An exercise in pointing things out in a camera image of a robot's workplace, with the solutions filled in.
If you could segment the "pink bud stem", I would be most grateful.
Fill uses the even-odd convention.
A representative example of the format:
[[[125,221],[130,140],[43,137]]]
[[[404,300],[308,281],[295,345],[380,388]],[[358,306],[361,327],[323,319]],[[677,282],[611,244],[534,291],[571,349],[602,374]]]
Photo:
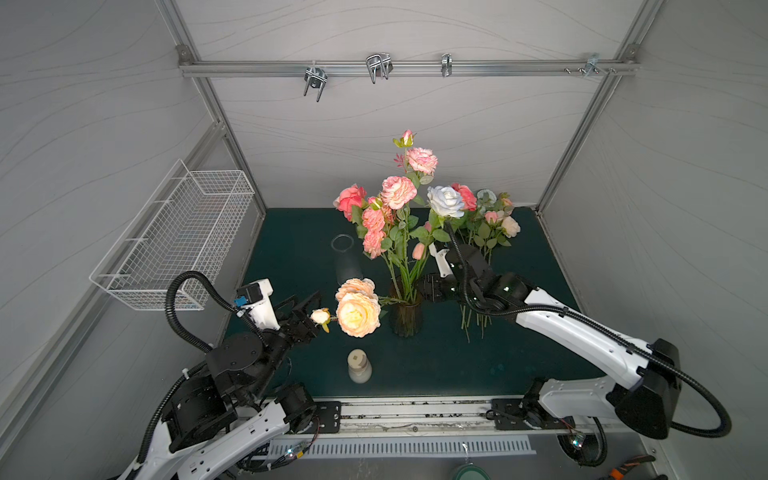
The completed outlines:
[[[427,247],[419,242],[416,244],[412,251],[413,264],[408,274],[408,280],[410,281],[411,290],[416,292],[417,280],[421,277],[423,269],[427,260]]]

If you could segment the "pink ribbed glass vase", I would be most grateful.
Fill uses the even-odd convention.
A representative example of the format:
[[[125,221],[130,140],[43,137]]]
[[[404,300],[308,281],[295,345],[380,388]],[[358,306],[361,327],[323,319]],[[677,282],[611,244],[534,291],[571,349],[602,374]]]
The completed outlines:
[[[402,338],[418,334],[422,328],[422,300],[413,303],[396,303],[391,306],[390,325],[393,333]]]

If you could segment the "tall peach peony stem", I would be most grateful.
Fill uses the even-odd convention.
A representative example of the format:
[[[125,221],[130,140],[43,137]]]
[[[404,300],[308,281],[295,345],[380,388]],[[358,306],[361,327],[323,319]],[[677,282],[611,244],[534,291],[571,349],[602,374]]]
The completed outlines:
[[[417,304],[415,289],[410,295],[404,295],[403,288],[397,286],[393,294],[385,297],[380,297],[375,289],[375,282],[369,278],[350,278],[339,286],[334,295],[336,310],[314,309],[310,313],[310,321],[326,333],[330,332],[329,325],[336,322],[346,335],[363,338],[374,333],[381,326],[382,319],[388,319],[392,327],[397,322],[404,322],[407,308]]]

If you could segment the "clear ribbed glass vase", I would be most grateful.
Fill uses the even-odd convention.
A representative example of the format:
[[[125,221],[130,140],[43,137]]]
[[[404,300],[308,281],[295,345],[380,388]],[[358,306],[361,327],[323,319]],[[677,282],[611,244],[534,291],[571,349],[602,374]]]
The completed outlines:
[[[331,249],[334,256],[336,280],[339,285],[350,279],[362,277],[356,238],[348,234],[339,234],[331,241]]]

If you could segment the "white blue rose stem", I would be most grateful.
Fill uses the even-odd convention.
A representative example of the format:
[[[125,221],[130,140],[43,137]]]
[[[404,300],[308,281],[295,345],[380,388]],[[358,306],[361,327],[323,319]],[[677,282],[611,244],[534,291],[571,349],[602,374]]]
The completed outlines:
[[[429,253],[429,246],[436,243],[438,249],[449,248],[455,240],[452,222],[462,220],[465,210],[461,196],[450,186],[429,187],[427,200],[430,207],[430,227],[419,226],[410,236],[416,239],[417,243],[421,242],[427,247],[427,258],[433,258]]]

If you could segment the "pink carnation spray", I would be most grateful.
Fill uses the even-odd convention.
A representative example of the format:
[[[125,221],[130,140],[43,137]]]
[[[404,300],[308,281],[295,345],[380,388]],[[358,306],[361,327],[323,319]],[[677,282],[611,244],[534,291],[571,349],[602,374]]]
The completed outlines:
[[[414,299],[410,285],[409,265],[406,258],[407,237],[404,227],[394,210],[379,197],[369,197],[361,214],[361,226],[365,229],[363,252],[371,260],[383,258],[393,280],[400,303]]]

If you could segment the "tall pink peony stem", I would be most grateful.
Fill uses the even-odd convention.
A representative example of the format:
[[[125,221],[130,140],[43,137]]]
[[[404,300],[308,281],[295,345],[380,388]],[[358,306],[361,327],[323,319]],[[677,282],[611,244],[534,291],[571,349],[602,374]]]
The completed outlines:
[[[399,172],[382,182],[378,197],[390,209],[394,210],[405,228],[407,237],[406,258],[409,272],[413,264],[412,251],[417,240],[410,233],[419,226],[430,227],[429,222],[420,221],[413,212],[415,207],[426,207],[426,200],[419,194],[419,188],[427,185],[434,177],[438,159],[432,150],[414,145],[415,134],[407,130],[401,137],[393,140],[399,152],[395,156]]]

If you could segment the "large pink rose stem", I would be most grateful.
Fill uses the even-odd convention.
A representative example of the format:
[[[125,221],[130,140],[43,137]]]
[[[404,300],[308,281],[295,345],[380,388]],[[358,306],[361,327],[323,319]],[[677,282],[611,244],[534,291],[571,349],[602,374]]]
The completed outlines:
[[[333,201],[333,206],[336,210],[343,213],[347,221],[352,222],[354,208],[364,209],[367,206],[366,200],[366,190],[357,184],[353,184],[339,193]]]

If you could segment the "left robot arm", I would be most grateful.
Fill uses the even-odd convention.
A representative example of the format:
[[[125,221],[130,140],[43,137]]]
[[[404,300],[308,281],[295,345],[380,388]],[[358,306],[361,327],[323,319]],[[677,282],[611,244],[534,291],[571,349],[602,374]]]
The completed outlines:
[[[213,346],[179,321],[176,296],[188,281],[198,282],[248,329]],[[272,381],[290,350],[317,337],[311,315],[321,304],[318,292],[303,301],[295,297],[272,304],[269,281],[259,280],[225,300],[199,271],[185,271],[170,283],[165,316],[182,340],[205,358],[186,369],[152,414],[136,458],[124,479],[217,479],[237,467],[250,473],[272,471],[305,455],[313,439],[303,440],[269,459],[269,446],[284,434],[319,436],[338,426],[330,420],[339,410],[316,403],[301,383]]]

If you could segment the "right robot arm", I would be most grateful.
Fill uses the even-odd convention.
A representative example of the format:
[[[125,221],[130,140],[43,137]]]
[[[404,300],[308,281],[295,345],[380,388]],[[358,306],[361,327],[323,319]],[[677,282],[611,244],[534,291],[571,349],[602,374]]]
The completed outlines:
[[[299,378],[323,397],[491,394],[491,417],[540,428],[567,417],[618,422],[657,440],[677,428],[721,438],[732,422],[722,403],[679,367],[675,345],[616,332],[513,274],[493,272],[480,252],[437,252],[437,273],[419,283],[423,302],[388,308],[390,333],[359,337],[335,322],[296,356]],[[703,429],[673,416],[684,386],[699,391],[719,423]]]

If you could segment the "cream capped bottle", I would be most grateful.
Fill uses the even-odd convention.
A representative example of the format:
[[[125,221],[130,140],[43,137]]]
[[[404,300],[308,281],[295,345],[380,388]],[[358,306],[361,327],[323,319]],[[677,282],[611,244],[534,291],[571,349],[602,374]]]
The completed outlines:
[[[372,376],[372,365],[367,354],[362,349],[352,350],[347,357],[348,374],[357,384],[364,384]]]

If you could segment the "small pink rose bunch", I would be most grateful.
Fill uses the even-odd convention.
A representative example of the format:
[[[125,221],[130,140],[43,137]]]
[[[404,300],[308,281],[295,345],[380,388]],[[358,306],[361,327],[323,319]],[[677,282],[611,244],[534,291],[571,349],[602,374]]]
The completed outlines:
[[[465,212],[465,223],[460,227],[459,236],[466,243],[477,247],[482,257],[491,263],[496,247],[510,246],[510,239],[516,237],[521,227],[512,217],[514,204],[506,192],[496,194],[490,189],[472,193],[474,209]]]

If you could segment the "white vented strip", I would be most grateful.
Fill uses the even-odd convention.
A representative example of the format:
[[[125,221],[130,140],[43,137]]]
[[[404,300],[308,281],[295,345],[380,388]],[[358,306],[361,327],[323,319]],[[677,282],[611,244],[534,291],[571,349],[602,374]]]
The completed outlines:
[[[475,459],[535,455],[527,435],[319,438],[304,457],[320,459],[451,458]]]

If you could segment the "metal u-bolt clamp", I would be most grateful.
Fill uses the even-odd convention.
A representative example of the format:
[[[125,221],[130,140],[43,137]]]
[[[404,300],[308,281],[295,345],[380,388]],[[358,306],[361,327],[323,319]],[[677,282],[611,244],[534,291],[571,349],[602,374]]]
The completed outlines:
[[[304,81],[303,95],[307,96],[310,90],[316,90],[316,101],[319,102],[328,81],[327,73],[322,68],[311,66],[305,70]]]

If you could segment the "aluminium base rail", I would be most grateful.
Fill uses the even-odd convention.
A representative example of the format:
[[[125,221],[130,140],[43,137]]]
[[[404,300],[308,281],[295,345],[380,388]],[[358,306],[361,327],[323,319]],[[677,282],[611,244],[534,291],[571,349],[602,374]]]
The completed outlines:
[[[338,402],[334,421],[338,437],[447,437],[566,434],[567,427],[554,421],[531,429],[522,421],[510,430],[499,430],[486,418],[496,396],[410,397],[317,397],[317,403]]]

